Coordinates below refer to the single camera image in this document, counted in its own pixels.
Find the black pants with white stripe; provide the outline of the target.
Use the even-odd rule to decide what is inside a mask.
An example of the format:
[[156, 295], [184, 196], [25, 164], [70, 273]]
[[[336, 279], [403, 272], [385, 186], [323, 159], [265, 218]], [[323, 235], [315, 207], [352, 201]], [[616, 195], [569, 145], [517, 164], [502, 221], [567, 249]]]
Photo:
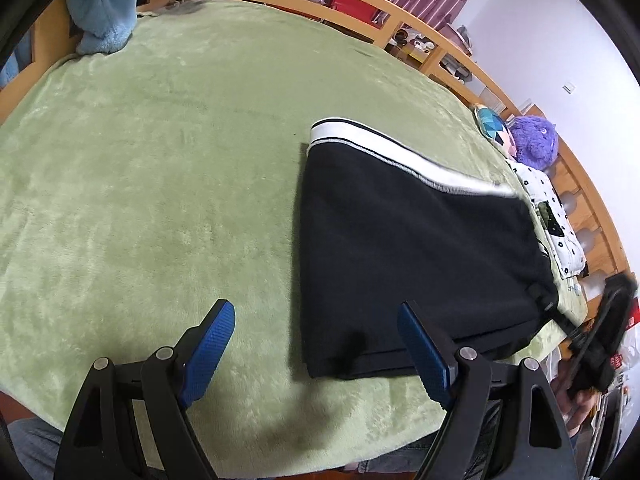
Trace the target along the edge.
[[525, 348], [559, 302], [513, 188], [353, 120], [311, 127], [299, 213], [300, 332], [313, 378], [412, 374], [396, 325], [407, 301], [491, 359]]

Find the white black-dotted pillow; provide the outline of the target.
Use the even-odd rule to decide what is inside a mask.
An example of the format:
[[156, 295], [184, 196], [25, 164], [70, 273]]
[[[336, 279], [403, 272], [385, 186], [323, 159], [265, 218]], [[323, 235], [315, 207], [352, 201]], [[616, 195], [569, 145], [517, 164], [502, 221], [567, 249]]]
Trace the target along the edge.
[[562, 278], [578, 276], [585, 270], [586, 256], [548, 176], [515, 160], [509, 160], [508, 164], [537, 211]]

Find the black phone on pillow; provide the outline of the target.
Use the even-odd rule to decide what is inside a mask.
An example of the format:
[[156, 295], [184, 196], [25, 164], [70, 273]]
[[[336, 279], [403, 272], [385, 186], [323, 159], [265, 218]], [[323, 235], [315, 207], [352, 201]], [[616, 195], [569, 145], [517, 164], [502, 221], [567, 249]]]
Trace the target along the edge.
[[564, 237], [564, 230], [553, 215], [553, 211], [548, 202], [540, 202], [536, 205], [538, 216], [540, 217], [542, 226], [549, 235], [556, 237]]

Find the purple plush toy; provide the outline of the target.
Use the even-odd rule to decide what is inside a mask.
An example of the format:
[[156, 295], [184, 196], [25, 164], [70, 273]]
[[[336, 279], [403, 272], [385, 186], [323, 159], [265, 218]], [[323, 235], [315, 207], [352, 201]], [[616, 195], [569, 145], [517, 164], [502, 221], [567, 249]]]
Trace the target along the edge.
[[558, 157], [559, 136], [552, 122], [540, 116], [518, 116], [510, 125], [516, 160], [538, 170], [552, 166]]

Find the green plush bed blanket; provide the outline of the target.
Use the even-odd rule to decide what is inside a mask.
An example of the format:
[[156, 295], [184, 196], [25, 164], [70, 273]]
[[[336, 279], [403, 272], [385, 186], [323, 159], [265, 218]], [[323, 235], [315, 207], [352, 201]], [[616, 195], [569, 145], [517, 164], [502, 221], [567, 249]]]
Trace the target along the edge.
[[51, 70], [1, 128], [2, 390], [63, 429], [94, 360], [143, 360], [226, 298], [234, 334], [189, 411], [217, 474], [309, 474], [436, 430], [419, 378], [303, 366], [294, 221], [325, 117], [518, 186], [450, 91], [269, 6], [183, 4]]

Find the blue geometric cushion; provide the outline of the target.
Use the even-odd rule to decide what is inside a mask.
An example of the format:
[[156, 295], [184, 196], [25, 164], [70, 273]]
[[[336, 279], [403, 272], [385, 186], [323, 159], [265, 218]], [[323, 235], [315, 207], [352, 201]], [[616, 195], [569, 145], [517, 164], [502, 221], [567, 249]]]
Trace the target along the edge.
[[473, 108], [473, 115], [480, 132], [486, 138], [497, 143], [498, 147], [507, 155], [511, 157], [516, 155], [516, 146], [511, 131], [494, 110], [485, 105], [477, 104]]

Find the light blue fluffy garment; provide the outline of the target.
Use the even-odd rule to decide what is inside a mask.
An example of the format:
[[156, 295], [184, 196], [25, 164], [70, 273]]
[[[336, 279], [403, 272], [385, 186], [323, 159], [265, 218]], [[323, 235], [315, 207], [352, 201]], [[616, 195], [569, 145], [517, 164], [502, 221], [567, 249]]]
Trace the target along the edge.
[[82, 31], [76, 47], [79, 55], [122, 50], [137, 21], [137, 0], [66, 0], [66, 6]]

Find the wooden bed frame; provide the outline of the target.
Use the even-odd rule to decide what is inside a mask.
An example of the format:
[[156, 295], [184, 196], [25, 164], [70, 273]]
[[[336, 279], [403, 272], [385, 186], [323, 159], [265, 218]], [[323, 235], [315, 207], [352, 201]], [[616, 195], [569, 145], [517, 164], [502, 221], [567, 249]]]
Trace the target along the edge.
[[[324, 21], [349, 35], [367, 39], [381, 49], [387, 47], [401, 26], [407, 25], [434, 46], [421, 60], [419, 70], [423, 75], [442, 84], [468, 107], [482, 104], [480, 96], [442, 67], [444, 57], [451, 56], [498, 100], [503, 107], [503, 119], [512, 119], [521, 113], [498, 84], [447, 36], [388, 0], [357, 0], [385, 14], [386, 20], [380, 27], [308, 0], [245, 1], [268, 4]], [[3, 0], [1, 9], [4, 13], [2, 24], [10, 26], [10, 31], [4, 35], [7, 40], [17, 42], [25, 34], [32, 37], [32, 62], [1, 91], [1, 116], [8, 118], [48, 69], [74, 52], [77, 38], [70, 31], [72, 20], [66, 9], [66, 0]], [[570, 223], [577, 234], [592, 237], [585, 246], [590, 276], [598, 278], [603, 273], [628, 270], [629, 262], [611, 215], [586, 170], [564, 142], [559, 144], [558, 163], [560, 173], [552, 180], [555, 188], [563, 197], [575, 197], [577, 200], [577, 208], [568, 214]]]

